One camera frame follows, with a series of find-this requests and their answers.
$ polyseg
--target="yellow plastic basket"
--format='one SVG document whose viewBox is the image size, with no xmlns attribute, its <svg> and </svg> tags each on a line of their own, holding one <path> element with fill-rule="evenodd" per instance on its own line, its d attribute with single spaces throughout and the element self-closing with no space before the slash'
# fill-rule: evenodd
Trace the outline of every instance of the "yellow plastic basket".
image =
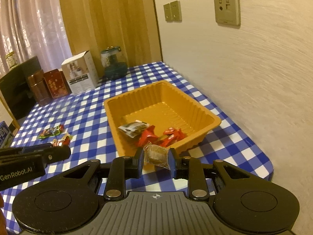
<svg viewBox="0 0 313 235">
<path fill-rule="evenodd" d="M 170 147 L 178 154 L 199 144 L 221 119 L 199 102 L 163 80 L 114 96 L 104 102 L 109 126 L 120 156 L 133 156 L 139 136 L 130 138 L 119 126 L 140 120 L 155 125 L 161 136 L 169 127 L 181 128 L 187 135 Z"/>
</svg>

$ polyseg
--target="white cardboard box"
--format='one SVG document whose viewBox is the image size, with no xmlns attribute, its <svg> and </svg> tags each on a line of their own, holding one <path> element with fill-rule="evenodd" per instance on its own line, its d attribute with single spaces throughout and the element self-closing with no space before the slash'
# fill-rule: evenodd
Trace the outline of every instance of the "white cardboard box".
<svg viewBox="0 0 313 235">
<path fill-rule="evenodd" d="M 65 59 L 61 68 L 74 95 L 93 90 L 98 85 L 99 77 L 90 51 Z"/>
</svg>

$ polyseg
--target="wall socket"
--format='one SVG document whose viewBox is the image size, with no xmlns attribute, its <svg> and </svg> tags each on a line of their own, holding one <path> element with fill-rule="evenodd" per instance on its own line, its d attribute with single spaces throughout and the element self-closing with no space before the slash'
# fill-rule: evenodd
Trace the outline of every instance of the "wall socket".
<svg viewBox="0 0 313 235">
<path fill-rule="evenodd" d="M 182 21 L 182 13 L 180 9 L 180 2 L 173 1 L 171 3 L 167 3 L 163 5 L 164 8 L 164 15 L 166 22 L 181 22 Z"/>
<path fill-rule="evenodd" d="M 217 23 L 240 26 L 239 0 L 214 0 L 214 8 Z"/>
</svg>

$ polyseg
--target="sheer curtain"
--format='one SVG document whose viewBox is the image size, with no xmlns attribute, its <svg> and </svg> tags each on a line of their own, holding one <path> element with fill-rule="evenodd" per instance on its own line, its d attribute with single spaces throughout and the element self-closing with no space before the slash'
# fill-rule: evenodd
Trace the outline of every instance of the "sheer curtain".
<svg viewBox="0 0 313 235">
<path fill-rule="evenodd" d="M 59 0 L 0 0 L 0 34 L 0 76 L 12 51 L 20 63 L 38 56 L 45 72 L 72 56 Z"/>
</svg>

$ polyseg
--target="yellow curtain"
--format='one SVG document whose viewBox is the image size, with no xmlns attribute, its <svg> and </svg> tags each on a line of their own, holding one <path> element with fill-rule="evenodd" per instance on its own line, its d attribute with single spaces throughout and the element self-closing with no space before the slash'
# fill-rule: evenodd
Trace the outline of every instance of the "yellow curtain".
<svg viewBox="0 0 313 235">
<path fill-rule="evenodd" d="M 128 66 L 162 60 L 153 0 L 60 0 L 73 55 L 90 50 L 99 76 L 101 50 L 119 45 Z"/>
</svg>

